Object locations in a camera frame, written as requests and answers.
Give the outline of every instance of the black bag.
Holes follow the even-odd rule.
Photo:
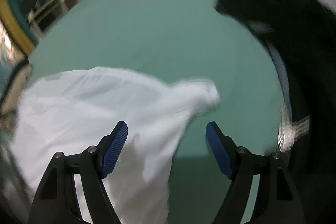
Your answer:
[[[272,43],[289,78],[292,119],[311,115],[310,132],[295,142],[288,169],[307,223],[336,216],[336,16],[317,0],[219,0],[262,42]]]

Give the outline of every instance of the white cloth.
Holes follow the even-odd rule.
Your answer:
[[[125,121],[128,138],[104,179],[106,192],[123,224],[164,224],[179,140],[194,114],[217,103],[219,94],[208,80],[168,86],[124,69],[62,72],[24,91],[12,150],[36,191],[55,152],[81,153]],[[82,216],[91,221],[80,179],[75,182]]]

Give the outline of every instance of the green bed sheet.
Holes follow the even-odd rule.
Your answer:
[[[195,117],[173,158],[170,224],[209,224],[230,181],[205,139],[216,121],[237,145],[263,155],[277,144],[283,94],[272,60],[251,33],[217,13],[216,0],[82,0],[47,34],[30,58],[32,82],[66,70],[127,68],[167,83],[212,79],[221,104]],[[253,180],[243,220],[251,216]]]

